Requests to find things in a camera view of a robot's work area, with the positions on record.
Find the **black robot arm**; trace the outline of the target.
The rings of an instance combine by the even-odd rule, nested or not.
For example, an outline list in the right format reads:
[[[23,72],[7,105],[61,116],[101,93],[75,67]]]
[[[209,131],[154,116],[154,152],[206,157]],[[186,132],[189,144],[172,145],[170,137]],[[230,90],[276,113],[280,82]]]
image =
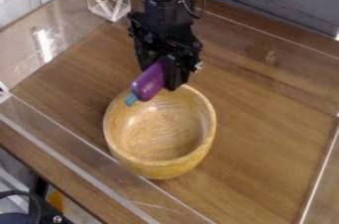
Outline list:
[[[163,88],[176,90],[198,70],[202,43],[192,31],[201,13],[194,0],[142,0],[142,11],[130,11],[127,35],[141,70],[159,58],[163,60]]]

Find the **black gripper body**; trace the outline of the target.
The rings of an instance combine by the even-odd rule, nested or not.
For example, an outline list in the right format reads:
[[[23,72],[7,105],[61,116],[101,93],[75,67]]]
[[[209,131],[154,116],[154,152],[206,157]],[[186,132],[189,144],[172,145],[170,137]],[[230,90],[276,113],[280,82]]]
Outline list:
[[[126,14],[126,19],[129,20],[127,36],[131,40],[134,36],[141,37],[146,43],[158,39],[162,42],[163,56],[170,53],[200,54],[202,43],[193,35],[190,28],[180,27],[178,33],[161,36],[147,29],[143,13],[131,11]]]

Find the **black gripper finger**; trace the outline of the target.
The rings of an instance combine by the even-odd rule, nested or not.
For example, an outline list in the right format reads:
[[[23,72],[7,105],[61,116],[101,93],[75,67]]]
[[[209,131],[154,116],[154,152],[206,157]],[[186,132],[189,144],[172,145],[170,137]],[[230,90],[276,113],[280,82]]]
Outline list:
[[[162,56],[161,45],[162,42],[158,39],[146,43],[141,37],[133,37],[134,54],[141,71],[143,71]]]
[[[188,82],[189,74],[194,71],[194,65],[198,62],[196,54],[170,53],[163,59],[163,79],[165,89],[174,91]]]

